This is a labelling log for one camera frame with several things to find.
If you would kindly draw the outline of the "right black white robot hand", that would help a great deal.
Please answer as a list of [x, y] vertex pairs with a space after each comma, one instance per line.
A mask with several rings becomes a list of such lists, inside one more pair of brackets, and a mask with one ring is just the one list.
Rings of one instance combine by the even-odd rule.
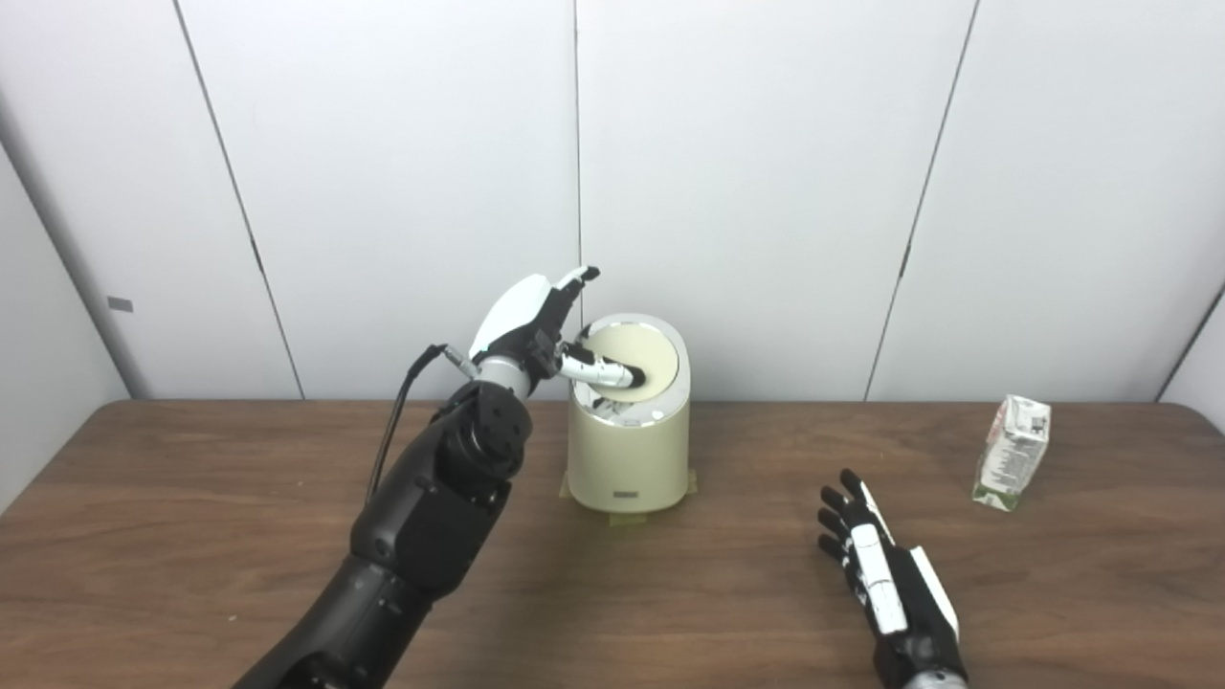
[[898, 546], [861, 476], [822, 487], [818, 548], [840, 568], [873, 638], [883, 688], [967, 688], [960, 626], [922, 546]]

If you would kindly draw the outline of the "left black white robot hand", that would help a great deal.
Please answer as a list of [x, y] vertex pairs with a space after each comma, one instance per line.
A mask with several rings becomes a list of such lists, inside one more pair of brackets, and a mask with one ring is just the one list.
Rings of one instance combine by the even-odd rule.
[[638, 389], [646, 371], [564, 340], [570, 309], [600, 270], [581, 265], [564, 278], [534, 273], [508, 288], [488, 313], [469, 349], [477, 381], [491, 383], [518, 400], [556, 376], [594, 387]]

